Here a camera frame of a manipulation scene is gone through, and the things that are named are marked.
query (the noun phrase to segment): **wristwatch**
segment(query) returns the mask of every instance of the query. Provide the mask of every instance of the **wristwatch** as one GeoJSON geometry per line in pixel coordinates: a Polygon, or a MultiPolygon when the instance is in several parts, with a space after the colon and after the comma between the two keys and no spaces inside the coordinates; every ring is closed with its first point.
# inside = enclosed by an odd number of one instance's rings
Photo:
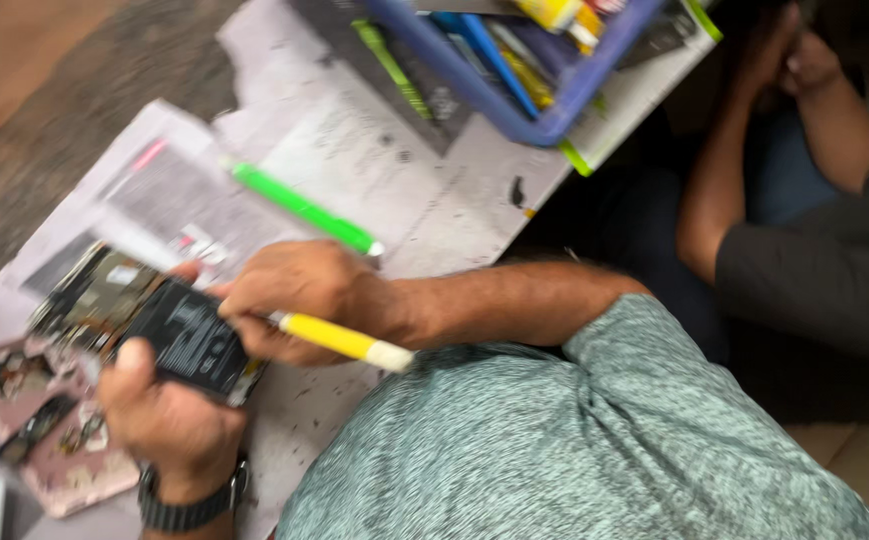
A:
{"type": "Polygon", "coordinates": [[[234,510],[241,502],[251,480],[247,456],[237,460],[231,479],[208,497],[193,504],[164,504],[158,500],[158,472],[151,465],[140,475],[140,516],[144,527],[163,533],[187,533],[199,529],[214,518],[234,510]]]}

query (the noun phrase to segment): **hand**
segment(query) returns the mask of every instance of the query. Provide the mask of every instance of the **hand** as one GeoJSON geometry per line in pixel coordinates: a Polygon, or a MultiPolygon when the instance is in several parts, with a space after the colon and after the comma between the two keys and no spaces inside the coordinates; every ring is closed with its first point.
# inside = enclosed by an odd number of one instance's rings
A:
{"type": "MultiPolygon", "coordinates": [[[[192,264],[172,273],[192,281],[197,277],[192,264]]],[[[146,340],[124,343],[115,366],[101,372],[97,396],[112,437],[157,468],[162,502],[195,503],[235,472],[244,411],[218,405],[176,382],[158,382],[154,350],[146,340]]]]}
{"type": "Polygon", "coordinates": [[[753,101],[765,87],[778,80],[785,54],[797,36],[800,22],[797,4],[789,2],[758,24],[741,55],[732,82],[735,96],[753,101]]]}
{"type": "Polygon", "coordinates": [[[817,34],[805,31],[782,69],[781,89],[798,97],[823,88],[841,74],[837,55],[817,34]]]}
{"type": "Polygon", "coordinates": [[[282,242],[258,251],[233,283],[219,290],[227,319],[250,354],[297,366],[347,362],[331,350],[287,335],[262,317],[305,313],[371,337],[399,341],[408,310],[398,289],[330,240],[282,242]]]}

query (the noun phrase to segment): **yellow handle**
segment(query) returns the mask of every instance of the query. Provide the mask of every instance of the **yellow handle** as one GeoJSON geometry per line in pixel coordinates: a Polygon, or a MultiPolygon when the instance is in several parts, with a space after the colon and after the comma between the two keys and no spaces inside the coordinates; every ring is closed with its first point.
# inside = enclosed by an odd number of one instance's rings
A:
{"type": "Polygon", "coordinates": [[[414,360],[414,352],[410,350],[302,313],[284,315],[278,328],[350,359],[368,362],[389,371],[400,373],[414,360]]]}

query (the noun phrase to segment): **blue plastic tray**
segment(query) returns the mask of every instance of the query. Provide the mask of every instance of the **blue plastic tray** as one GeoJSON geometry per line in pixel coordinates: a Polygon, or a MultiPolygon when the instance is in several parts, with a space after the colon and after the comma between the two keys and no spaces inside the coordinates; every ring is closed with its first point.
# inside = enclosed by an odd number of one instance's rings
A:
{"type": "Polygon", "coordinates": [[[464,56],[454,50],[441,30],[425,17],[418,17],[409,2],[363,1],[374,19],[407,43],[509,139],[535,146],[554,146],[561,142],[574,119],[591,102],[614,66],[666,2],[628,0],[624,11],[609,21],[595,54],[581,57],[572,79],[558,89],[554,104],[532,119],[500,89],[481,78],[464,56]]]}

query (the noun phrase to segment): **black shirt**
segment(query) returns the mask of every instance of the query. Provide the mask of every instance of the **black shirt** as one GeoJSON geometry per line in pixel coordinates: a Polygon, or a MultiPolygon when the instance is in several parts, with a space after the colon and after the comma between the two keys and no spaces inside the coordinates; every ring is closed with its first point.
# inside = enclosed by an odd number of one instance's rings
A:
{"type": "Polygon", "coordinates": [[[731,316],[869,359],[869,177],[788,226],[731,228],[716,291],[731,316]]]}

